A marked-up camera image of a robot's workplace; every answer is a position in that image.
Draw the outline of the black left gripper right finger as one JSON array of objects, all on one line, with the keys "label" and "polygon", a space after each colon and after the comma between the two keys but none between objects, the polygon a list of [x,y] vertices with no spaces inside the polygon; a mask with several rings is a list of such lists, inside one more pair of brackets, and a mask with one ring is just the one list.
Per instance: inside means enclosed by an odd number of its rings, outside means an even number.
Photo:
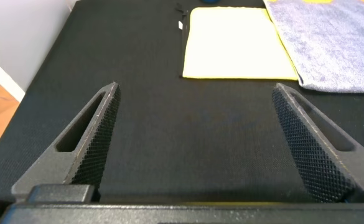
[{"label": "black left gripper right finger", "polygon": [[272,99],[312,198],[364,203],[364,147],[295,89],[277,83]]}]

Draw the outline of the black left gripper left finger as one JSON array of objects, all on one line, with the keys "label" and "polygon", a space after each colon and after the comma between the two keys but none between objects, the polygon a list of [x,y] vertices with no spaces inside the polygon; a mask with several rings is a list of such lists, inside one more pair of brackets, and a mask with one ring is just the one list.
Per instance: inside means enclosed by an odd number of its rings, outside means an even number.
[{"label": "black left gripper left finger", "polygon": [[12,186],[25,199],[41,184],[87,184],[98,187],[116,123],[121,90],[115,82],[101,88],[49,147]]}]

